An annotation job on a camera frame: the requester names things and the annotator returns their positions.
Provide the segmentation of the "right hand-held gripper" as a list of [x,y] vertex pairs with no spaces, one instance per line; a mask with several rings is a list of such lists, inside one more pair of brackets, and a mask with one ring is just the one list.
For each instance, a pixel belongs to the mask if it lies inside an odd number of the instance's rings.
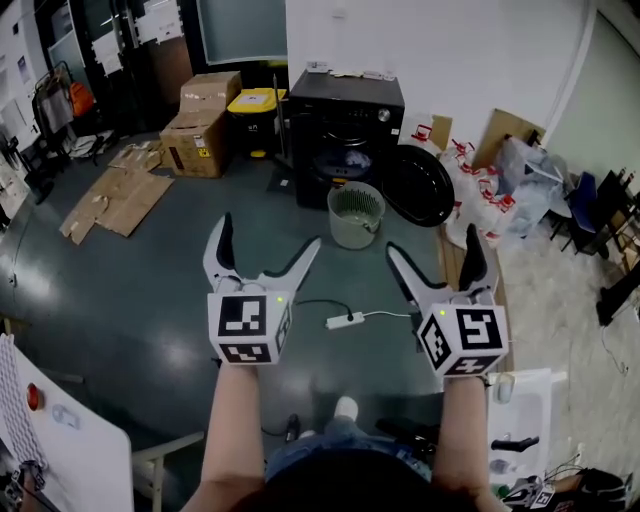
[[508,351],[505,308],[495,302],[499,269],[494,250],[474,223],[466,230],[466,253],[455,292],[432,283],[406,251],[386,244],[386,261],[409,303],[421,315],[417,340],[439,379],[486,374]]

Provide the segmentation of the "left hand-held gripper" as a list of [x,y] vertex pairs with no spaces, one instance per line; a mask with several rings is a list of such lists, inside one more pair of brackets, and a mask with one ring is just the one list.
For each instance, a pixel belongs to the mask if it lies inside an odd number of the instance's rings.
[[308,239],[279,272],[241,278],[233,252],[230,212],[218,220],[203,255],[212,292],[207,296],[209,340],[229,365],[270,365],[280,360],[292,324],[292,305],[321,247]]

